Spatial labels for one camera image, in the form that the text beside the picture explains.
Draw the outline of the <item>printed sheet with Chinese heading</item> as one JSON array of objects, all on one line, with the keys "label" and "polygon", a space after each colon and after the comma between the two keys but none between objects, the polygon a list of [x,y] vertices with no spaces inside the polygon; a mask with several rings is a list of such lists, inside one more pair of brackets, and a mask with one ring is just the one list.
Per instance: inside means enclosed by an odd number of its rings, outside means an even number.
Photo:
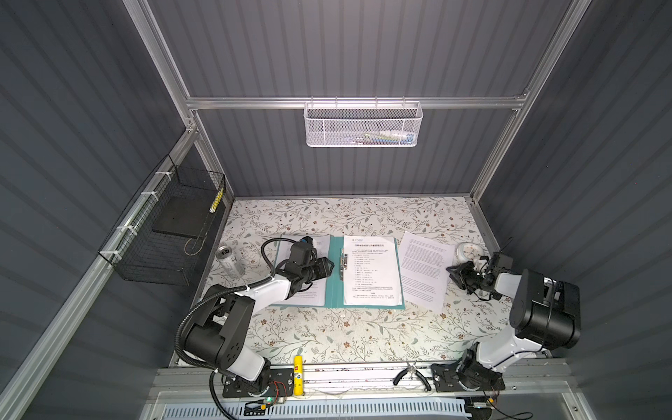
[{"label": "printed sheet with Chinese heading", "polygon": [[344,236],[348,253],[344,301],[349,306],[396,306],[403,296],[397,243],[391,236]]}]

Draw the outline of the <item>printed English text sheet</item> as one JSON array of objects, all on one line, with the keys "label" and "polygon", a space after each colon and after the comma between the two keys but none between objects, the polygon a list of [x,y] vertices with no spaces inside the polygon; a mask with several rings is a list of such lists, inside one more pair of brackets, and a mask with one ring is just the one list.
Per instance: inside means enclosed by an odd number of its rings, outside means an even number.
[{"label": "printed English text sheet", "polygon": [[[317,257],[328,257],[331,244],[331,236],[313,236],[313,247],[317,251]],[[278,245],[274,263],[278,265],[283,260],[290,256],[292,245],[283,241]],[[314,306],[323,307],[325,305],[327,295],[327,280],[315,280],[313,285],[307,292],[298,292],[289,299],[283,300],[275,304],[275,306]]]}]

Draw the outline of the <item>teal paper folder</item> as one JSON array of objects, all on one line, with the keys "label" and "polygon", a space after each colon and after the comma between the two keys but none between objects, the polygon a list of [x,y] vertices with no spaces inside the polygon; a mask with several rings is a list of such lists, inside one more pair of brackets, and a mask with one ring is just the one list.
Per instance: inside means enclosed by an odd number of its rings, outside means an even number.
[{"label": "teal paper folder", "polygon": [[340,279],[340,259],[341,259],[341,249],[343,246],[343,237],[342,236],[331,236],[331,244],[328,253],[328,259],[336,264],[332,275],[327,280],[327,295],[325,297],[325,305],[318,308],[360,308],[360,309],[390,309],[390,310],[403,310],[405,308],[404,297],[400,297],[400,303],[396,306],[375,306],[373,304],[364,304],[364,306],[349,306],[344,301],[344,288],[343,282]]}]

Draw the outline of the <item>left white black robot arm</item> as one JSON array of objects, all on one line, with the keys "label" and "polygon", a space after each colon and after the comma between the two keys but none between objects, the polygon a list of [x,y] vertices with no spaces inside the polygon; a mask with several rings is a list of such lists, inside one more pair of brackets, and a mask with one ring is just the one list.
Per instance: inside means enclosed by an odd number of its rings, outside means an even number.
[{"label": "left white black robot arm", "polygon": [[251,285],[214,285],[178,325],[174,351],[191,366],[236,376],[257,388],[270,380],[268,359],[245,345],[254,314],[329,278],[334,263],[320,257],[311,236],[272,238],[261,246],[269,275]]}]

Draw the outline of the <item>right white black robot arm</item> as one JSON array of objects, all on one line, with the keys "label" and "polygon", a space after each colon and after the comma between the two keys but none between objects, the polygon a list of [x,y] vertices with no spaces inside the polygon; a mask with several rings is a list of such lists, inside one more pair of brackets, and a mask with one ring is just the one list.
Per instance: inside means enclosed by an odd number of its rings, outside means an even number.
[{"label": "right white black robot arm", "polygon": [[512,257],[496,252],[481,266],[465,261],[446,269],[463,292],[486,292],[495,300],[507,297],[511,308],[509,325],[498,334],[474,342],[457,362],[434,367],[437,383],[469,391],[501,391],[504,372],[519,360],[578,343],[579,287],[530,269],[515,273],[513,262]]}]

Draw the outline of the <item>silver folder clip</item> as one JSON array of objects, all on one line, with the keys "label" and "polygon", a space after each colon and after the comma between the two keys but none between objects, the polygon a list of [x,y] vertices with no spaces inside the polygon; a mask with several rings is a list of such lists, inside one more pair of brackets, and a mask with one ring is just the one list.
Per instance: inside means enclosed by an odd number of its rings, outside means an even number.
[{"label": "silver folder clip", "polygon": [[345,272],[348,268],[348,253],[344,248],[341,249],[341,259],[339,259],[339,278],[342,282],[345,281]]}]

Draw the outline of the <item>silver metal can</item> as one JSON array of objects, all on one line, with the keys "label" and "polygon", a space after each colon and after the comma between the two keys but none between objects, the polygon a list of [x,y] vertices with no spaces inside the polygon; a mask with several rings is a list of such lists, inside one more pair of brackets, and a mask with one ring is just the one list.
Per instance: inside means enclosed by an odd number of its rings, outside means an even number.
[{"label": "silver metal can", "polygon": [[234,250],[228,245],[220,245],[215,251],[215,259],[228,278],[239,279],[244,275],[243,266],[238,261]]}]

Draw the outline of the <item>yellow glue stick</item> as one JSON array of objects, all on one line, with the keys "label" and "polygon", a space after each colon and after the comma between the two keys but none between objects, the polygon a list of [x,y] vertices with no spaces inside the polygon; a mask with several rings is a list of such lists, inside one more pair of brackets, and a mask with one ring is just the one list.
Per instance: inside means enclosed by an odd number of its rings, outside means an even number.
[{"label": "yellow glue stick", "polygon": [[297,355],[293,359],[293,395],[295,397],[302,397],[305,394],[304,385],[304,360],[301,355]]}]

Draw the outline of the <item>yellow marker in black basket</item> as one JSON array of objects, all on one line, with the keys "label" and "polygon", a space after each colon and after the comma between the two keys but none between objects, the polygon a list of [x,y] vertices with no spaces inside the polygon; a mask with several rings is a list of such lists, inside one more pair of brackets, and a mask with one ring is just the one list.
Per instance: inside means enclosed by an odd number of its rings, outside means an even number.
[{"label": "yellow marker in black basket", "polygon": [[217,194],[215,195],[215,198],[213,199],[211,206],[209,208],[209,213],[214,214],[217,211],[218,206],[220,205],[222,201],[222,197],[224,196],[224,189],[221,188],[218,190]]}]

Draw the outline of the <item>pens in white basket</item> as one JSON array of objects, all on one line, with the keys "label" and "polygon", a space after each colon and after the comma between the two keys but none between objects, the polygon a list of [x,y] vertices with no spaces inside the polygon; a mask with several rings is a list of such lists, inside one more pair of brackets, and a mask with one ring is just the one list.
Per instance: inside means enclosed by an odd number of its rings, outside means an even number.
[{"label": "pens in white basket", "polygon": [[409,131],[378,131],[357,133],[348,139],[351,145],[397,145],[413,147],[417,136]]}]

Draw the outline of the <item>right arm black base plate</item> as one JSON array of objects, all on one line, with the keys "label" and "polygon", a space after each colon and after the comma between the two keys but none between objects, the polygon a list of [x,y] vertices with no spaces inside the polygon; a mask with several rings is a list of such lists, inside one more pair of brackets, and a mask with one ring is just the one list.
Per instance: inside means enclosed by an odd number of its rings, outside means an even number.
[{"label": "right arm black base plate", "polygon": [[476,363],[462,369],[459,362],[452,364],[432,363],[432,380],[438,392],[503,391],[506,385],[502,373]]}]

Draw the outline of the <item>black handled pliers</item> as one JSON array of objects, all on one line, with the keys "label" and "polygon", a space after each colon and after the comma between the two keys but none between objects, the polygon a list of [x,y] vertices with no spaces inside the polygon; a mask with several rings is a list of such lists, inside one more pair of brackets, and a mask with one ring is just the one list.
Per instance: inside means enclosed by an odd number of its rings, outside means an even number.
[{"label": "black handled pliers", "polygon": [[400,372],[398,372],[395,377],[392,380],[393,385],[396,387],[399,385],[400,381],[402,379],[406,378],[408,376],[409,378],[415,378],[422,383],[425,392],[430,392],[432,391],[432,385],[430,385],[429,380],[426,378],[424,374],[422,374],[418,368],[416,367],[416,364],[413,363],[406,363],[406,367],[402,369]]}]

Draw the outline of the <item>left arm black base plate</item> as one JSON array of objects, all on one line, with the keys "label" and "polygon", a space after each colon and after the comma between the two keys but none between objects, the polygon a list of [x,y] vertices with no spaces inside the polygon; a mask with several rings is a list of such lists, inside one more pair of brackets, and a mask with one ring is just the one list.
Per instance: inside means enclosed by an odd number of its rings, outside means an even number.
[{"label": "left arm black base plate", "polygon": [[255,381],[226,374],[222,379],[224,398],[292,397],[294,372],[290,367],[271,367],[262,371]]}]

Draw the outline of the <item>aluminium frame rails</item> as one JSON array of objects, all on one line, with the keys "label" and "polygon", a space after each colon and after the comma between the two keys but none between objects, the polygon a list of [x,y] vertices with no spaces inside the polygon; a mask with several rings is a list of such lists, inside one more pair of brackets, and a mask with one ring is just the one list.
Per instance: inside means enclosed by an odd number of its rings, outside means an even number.
[{"label": "aluminium frame rails", "polygon": [[[552,70],[558,63],[569,40],[574,35],[580,21],[586,14],[590,2],[571,1],[558,23],[544,54],[532,73],[526,91],[519,96],[476,97],[476,96],[421,96],[415,103],[427,109],[436,110],[514,110],[516,115],[505,125],[502,137],[497,141],[495,150],[489,155],[481,174],[477,177],[472,189],[472,197],[479,201],[493,175],[502,162],[504,154],[530,113],[533,104],[540,95],[549,79]],[[192,147],[197,148],[204,164],[209,169],[222,169],[213,143],[206,133],[205,126],[198,115],[199,110],[294,110],[302,109],[306,103],[318,105],[342,105],[347,108],[369,107],[376,105],[400,106],[411,101],[409,96],[403,97],[366,97],[366,96],[326,96],[326,97],[206,97],[198,99],[189,94],[180,74],[175,59],[166,43],[152,7],[146,1],[126,1],[124,8],[129,14],[136,31],[145,44],[162,82],[171,96],[171,100],[185,125],[185,132],[180,137],[168,157],[162,161],[163,166],[179,162]],[[52,372],[57,360],[70,343],[82,321],[99,297],[113,272],[112,266],[102,257],[96,257],[91,266],[83,274],[61,309],[40,339],[26,356],[24,362],[14,374],[1,395],[1,417],[3,419],[19,419],[24,416],[33,402],[34,397]]]}]

